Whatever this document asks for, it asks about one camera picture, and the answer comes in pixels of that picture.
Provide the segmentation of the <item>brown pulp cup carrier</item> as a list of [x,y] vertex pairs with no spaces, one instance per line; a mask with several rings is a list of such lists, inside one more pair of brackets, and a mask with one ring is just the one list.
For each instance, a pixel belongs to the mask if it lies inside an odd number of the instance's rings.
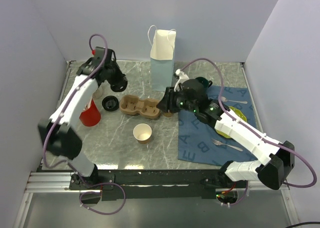
[[144,118],[156,119],[161,113],[157,108],[158,103],[156,99],[140,99],[135,95],[125,95],[119,102],[119,109],[127,115],[141,115]]

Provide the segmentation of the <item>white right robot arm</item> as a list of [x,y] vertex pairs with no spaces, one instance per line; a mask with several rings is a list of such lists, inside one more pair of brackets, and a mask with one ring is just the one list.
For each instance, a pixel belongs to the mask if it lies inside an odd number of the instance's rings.
[[211,86],[211,81],[197,77],[179,83],[178,91],[167,87],[157,108],[164,113],[192,112],[200,122],[227,134],[256,157],[251,162],[227,161],[218,176],[223,187],[228,188],[237,181],[260,181],[270,189],[279,189],[294,167],[291,153],[294,145],[274,139],[266,142],[266,134],[245,122],[227,105],[208,97]]

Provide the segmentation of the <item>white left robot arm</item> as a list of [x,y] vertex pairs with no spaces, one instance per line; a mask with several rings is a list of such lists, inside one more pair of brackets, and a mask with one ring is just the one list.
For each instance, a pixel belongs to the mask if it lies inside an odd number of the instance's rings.
[[41,119],[37,126],[43,153],[58,157],[60,163],[68,163],[87,189],[98,185],[99,172],[96,164],[82,152],[83,142],[75,128],[102,83],[108,82],[114,92],[125,91],[128,80],[115,55],[114,50],[97,46],[93,56],[78,68],[73,85],[59,108],[48,119]]

